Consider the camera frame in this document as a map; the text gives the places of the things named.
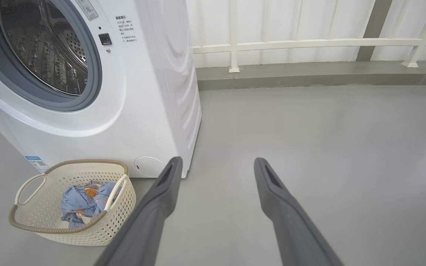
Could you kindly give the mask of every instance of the white plastic basket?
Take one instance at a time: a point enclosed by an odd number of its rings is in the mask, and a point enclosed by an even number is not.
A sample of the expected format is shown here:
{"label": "white plastic basket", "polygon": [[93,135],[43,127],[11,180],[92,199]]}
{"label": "white plastic basket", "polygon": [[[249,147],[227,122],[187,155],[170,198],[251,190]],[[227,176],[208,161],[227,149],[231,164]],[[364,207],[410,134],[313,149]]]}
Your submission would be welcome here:
{"label": "white plastic basket", "polygon": [[[43,178],[42,184],[25,202],[20,202],[24,188]],[[116,182],[103,212],[88,224],[69,229],[61,221],[60,201],[71,185],[84,185],[90,180]],[[113,204],[118,187],[122,188]],[[104,246],[131,214],[136,204],[136,193],[128,177],[127,166],[114,160],[72,160],[49,168],[44,174],[27,180],[18,190],[11,208],[12,226],[35,232],[47,239],[78,246]]]}

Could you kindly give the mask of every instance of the blue cloth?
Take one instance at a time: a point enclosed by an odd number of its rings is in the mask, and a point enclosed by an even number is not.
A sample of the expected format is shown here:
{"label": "blue cloth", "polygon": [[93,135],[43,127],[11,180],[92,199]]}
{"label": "blue cloth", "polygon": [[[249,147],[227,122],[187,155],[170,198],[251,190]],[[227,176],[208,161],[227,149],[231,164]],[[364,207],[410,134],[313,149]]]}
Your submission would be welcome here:
{"label": "blue cloth", "polygon": [[85,186],[73,185],[69,187],[60,201],[61,219],[69,222],[69,228],[83,226],[84,222],[77,216],[77,213],[87,217],[96,217],[101,214],[114,186],[115,183],[113,182],[106,182],[100,185],[98,182],[91,180]]}
{"label": "blue cloth", "polygon": [[[113,191],[113,188],[115,188],[115,185],[116,184],[113,182],[106,182],[98,189],[98,195],[94,197],[95,204],[96,204],[94,217],[101,214],[101,212],[103,212],[103,210],[105,209],[109,195]],[[113,198],[113,202],[115,202],[115,199],[117,198],[120,191],[121,191],[121,186],[118,188],[118,191],[116,192],[115,197]]]}

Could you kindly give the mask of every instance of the epoxy floor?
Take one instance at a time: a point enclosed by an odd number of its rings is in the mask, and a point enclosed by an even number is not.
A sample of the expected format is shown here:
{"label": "epoxy floor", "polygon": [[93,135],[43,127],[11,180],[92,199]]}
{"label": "epoxy floor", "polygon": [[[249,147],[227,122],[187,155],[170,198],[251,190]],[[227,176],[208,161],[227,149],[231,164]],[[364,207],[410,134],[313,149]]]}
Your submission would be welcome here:
{"label": "epoxy floor", "polygon": [[[194,158],[158,266],[281,265],[260,209],[256,157],[269,161],[345,265],[426,265],[426,86],[204,91],[200,99]],[[102,247],[8,224],[15,191],[35,174],[8,145],[0,135],[0,265],[93,265]],[[140,200],[153,180],[132,183]]]}

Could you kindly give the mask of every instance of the front-loading washing machine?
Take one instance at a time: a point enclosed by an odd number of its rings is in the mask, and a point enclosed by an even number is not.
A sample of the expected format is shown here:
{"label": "front-loading washing machine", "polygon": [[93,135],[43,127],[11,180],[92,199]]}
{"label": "front-loading washing machine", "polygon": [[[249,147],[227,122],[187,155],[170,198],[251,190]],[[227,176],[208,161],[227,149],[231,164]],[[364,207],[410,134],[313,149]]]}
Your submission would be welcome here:
{"label": "front-loading washing machine", "polygon": [[0,131],[40,171],[185,177],[202,117],[185,0],[0,0]]}

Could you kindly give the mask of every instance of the white panel wall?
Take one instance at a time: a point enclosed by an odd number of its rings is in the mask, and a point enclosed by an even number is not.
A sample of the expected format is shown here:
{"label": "white panel wall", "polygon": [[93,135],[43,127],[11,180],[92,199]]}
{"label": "white panel wall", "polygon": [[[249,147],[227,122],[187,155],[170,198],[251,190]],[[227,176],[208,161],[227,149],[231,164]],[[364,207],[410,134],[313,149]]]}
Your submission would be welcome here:
{"label": "white panel wall", "polygon": [[[186,0],[193,46],[229,44],[230,0]],[[374,0],[237,0],[238,42],[361,38]],[[426,21],[426,0],[393,0],[381,37],[418,37]],[[238,65],[354,61],[359,47],[311,47],[239,51]],[[405,60],[411,47],[376,47],[372,60]],[[421,59],[426,59],[426,48]],[[195,54],[196,67],[230,66],[230,52]]]}
{"label": "white panel wall", "polygon": [[[407,0],[407,12],[404,13],[401,26],[398,27],[397,19],[399,10],[404,5],[404,0],[392,0],[389,15],[382,28],[381,38],[417,38],[426,21],[426,0]],[[376,47],[371,60],[406,60],[412,47]],[[419,60],[426,60],[425,51]]]}

